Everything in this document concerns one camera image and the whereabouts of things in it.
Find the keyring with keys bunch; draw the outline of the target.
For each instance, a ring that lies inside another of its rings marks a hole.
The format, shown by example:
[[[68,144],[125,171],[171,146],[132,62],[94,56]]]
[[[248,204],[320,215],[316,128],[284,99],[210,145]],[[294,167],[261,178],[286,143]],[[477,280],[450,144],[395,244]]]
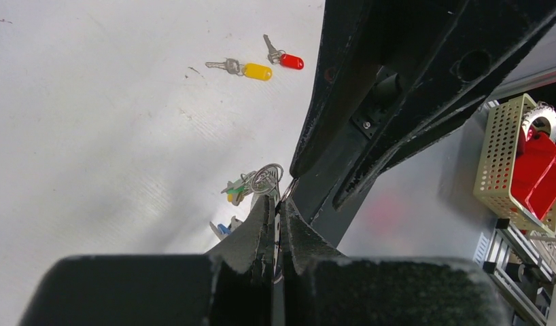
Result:
[[[263,196],[273,199],[276,209],[279,209],[279,205],[292,195],[298,185],[298,178],[293,178],[286,189],[281,191],[280,185],[284,172],[284,168],[278,163],[267,164],[258,170],[240,174],[236,181],[228,181],[221,194],[226,195],[227,201],[233,206],[240,206],[244,200],[250,198],[249,213],[253,211],[257,200]],[[218,240],[222,241],[237,230],[246,219],[247,217],[238,218],[233,215],[226,224],[210,221],[209,226]],[[278,231],[281,224],[277,218],[271,223],[275,229],[277,244],[280,238]]]

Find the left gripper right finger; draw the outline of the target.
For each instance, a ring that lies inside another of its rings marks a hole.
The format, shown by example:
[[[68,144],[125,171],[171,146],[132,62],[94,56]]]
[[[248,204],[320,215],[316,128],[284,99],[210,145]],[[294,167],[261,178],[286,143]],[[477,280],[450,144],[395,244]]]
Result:
[[[324,325],[334,300],[324,263],[343,254],[303,218],[293,200],[280,204],[284,313],[286,325]]]

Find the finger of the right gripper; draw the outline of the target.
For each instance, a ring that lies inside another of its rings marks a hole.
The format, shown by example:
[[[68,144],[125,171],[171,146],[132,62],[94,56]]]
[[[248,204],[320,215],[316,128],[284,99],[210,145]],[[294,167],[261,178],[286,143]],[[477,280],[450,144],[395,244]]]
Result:
[[[410,79],[461,1],[327,1],[307,116],[290,174],[309,172],[347,125],[379,70]]]
[[[390,107],[332,204],[371,186],[408,142],[459,109],[481,104],[556,23],[556,1],[463,1]]]

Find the yellow tagged key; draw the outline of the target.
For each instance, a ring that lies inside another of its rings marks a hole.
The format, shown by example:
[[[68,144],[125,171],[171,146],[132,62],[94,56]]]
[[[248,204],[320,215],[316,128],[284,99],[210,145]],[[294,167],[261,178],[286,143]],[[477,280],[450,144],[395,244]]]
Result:
[[[210,69],[225,70],[231,75],[248,77],[264,82],[269,81],[273,76],[273,70],[268,66],[256,63],[241,64],[234,58],[227,58],[223,62],[206,62],[205,66]]]

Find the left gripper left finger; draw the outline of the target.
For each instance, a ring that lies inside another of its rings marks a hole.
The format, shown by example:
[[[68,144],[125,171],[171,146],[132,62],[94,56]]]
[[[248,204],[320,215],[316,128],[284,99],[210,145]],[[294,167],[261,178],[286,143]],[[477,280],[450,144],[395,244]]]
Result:
[[[214,265],[209,325],[270,325],[275,201],[257,199],[247,219],[207,252]]]

